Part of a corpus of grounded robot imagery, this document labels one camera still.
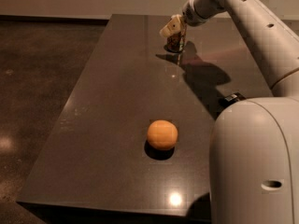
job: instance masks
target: table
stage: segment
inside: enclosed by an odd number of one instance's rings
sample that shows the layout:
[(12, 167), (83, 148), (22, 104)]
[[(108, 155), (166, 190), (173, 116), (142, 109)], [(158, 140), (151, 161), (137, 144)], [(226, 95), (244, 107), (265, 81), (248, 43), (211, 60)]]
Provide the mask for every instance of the table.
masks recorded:
[[(181, 54), (166, 51), (159, 36), (168, 21), (111, 17), (19, 203), (175, 217), (200, 206), (194, 204), (209, 193), (218, 100), (271, 91), (231, 19), (188, 27)], [(156, 119), (178, 127), (169, 159), (147, 152), (147, 129)]]

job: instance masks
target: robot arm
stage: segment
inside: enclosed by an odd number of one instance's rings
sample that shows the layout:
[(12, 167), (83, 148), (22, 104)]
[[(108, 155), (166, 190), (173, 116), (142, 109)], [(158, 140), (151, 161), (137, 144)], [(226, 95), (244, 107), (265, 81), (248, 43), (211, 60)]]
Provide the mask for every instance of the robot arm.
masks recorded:
[(299, 37), (259, 0), (189, 0), (191, 26), (227, 11), (274, 98), (226, 108), (210, 143), (214, 224), (299, 224)]
[(227, 11), (275, 96), (299, 95), (299, 38), (259, 0), (189, 0), (190, 26)]

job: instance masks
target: ball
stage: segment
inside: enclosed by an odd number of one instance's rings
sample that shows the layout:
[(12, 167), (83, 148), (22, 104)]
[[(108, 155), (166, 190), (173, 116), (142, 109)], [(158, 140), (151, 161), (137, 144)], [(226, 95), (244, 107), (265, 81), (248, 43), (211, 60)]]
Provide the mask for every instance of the ball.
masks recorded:
[(170, 150), (178, 140), (178, 129), (171, 122), (156, 120), (149, 126), (147, 140), (158, 150)]

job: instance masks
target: table surface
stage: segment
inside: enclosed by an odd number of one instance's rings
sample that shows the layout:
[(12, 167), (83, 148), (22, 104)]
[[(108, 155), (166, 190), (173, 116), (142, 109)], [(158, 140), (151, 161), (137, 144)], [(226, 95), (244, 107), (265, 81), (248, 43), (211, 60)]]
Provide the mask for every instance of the table surface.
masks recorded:
[[(168, 21), (112, 16), (18, 202), (186, 216), (209, 193), (218, 100), (271, 92), (230, 19), (188, 27), (181, 54), (164, 49), (159, 31)], [(156, 119), (178, 127), (166, 160), (146, 151)]]

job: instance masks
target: concrete floor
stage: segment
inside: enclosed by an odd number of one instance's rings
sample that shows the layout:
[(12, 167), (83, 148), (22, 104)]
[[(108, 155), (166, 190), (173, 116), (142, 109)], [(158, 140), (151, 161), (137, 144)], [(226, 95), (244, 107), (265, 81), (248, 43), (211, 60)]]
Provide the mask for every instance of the concrete floor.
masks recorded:
[(44, 223), (15, 201), (104, 28), (0, 21), (1, 223)]

